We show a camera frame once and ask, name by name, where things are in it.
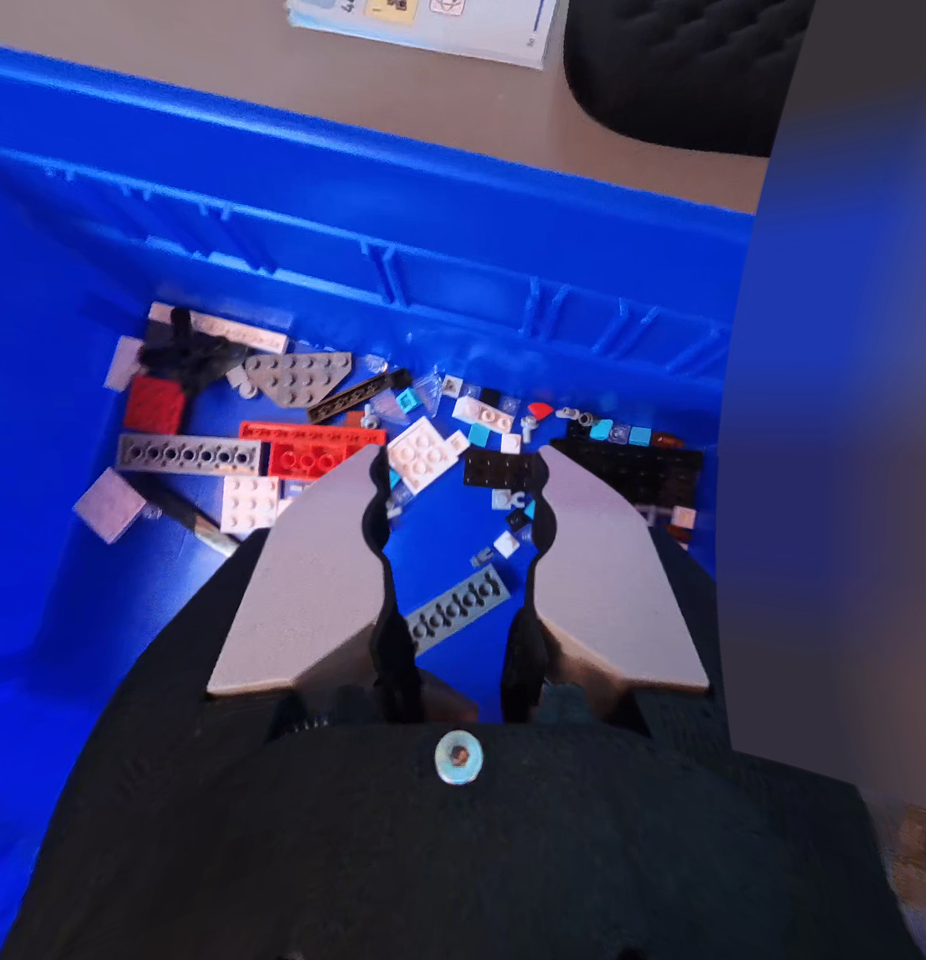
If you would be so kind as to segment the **open lego instruction booklet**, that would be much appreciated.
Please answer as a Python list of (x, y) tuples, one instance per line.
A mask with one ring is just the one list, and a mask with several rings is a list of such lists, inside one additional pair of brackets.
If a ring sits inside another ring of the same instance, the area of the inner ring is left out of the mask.
[(559, 1), (287, 1), (291, 25), (541, 70)]

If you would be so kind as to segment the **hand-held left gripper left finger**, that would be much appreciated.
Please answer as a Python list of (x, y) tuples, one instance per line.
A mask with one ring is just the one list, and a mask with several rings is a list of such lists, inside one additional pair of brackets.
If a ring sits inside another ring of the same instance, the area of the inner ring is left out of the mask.
[(385, 555), (386, 450), (371, 444), (318, 480), (267, 534), (206, 683), (215, 700), (275, 694), (307, 720), (349, 696), (423, 720), (415, 647)]

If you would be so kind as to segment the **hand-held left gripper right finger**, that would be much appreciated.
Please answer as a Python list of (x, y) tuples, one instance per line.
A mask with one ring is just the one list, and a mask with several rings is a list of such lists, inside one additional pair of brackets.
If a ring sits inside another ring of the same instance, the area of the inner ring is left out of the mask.
[(509, 629), (506, 723), (525, 723), (548, 684), (576, 685), (597, 718), (631, 693), (703, 694), (707, 670), (645, 519), (552, 445), (529, 461), (537, 555)]

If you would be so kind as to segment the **large blue plastic bin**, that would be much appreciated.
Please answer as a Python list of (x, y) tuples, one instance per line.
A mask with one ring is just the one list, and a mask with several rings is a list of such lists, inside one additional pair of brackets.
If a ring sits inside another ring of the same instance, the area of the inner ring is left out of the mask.
[(0, 47), (0, 949), (111, 693), (222, 558), (104, 545), (152, 303), (716, 444), (753, 217)]

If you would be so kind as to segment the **black quilted wrist pad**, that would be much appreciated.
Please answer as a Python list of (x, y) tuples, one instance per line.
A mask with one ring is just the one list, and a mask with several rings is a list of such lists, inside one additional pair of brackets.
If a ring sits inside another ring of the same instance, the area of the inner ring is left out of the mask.
[(591, 119), (662, 147), (768, 159), (813, 1), (571, 1), (566, 83)]

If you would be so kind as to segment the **pile of lego pieces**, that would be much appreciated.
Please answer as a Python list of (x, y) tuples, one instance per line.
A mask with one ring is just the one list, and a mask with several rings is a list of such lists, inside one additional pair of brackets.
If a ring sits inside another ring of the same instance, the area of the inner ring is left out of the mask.
[(704, 453), (672, 434), (572, 408), (520, 400), (441, 377), (414, 379), (366, 357), (291, 351), (288, 337), (155, 301), (144, 339), (121, 337), (107, 389), (129, 394), (116, 458), (73, 511), (115, 544), (145, 514), (166, 515), (224, 557), (268, 530), (297, 498), (363, 450), (387, 450), (387, 518), (455, 468), (492, 494), (506, 530), (470, 560), (473, 572), (407, 617), (422, 655), (506, 602), (495, 560), (530, 542), (529, 450), (540, 422), (563, 420), (553, 447), (633, 503), (683, 548), (696, 520)]

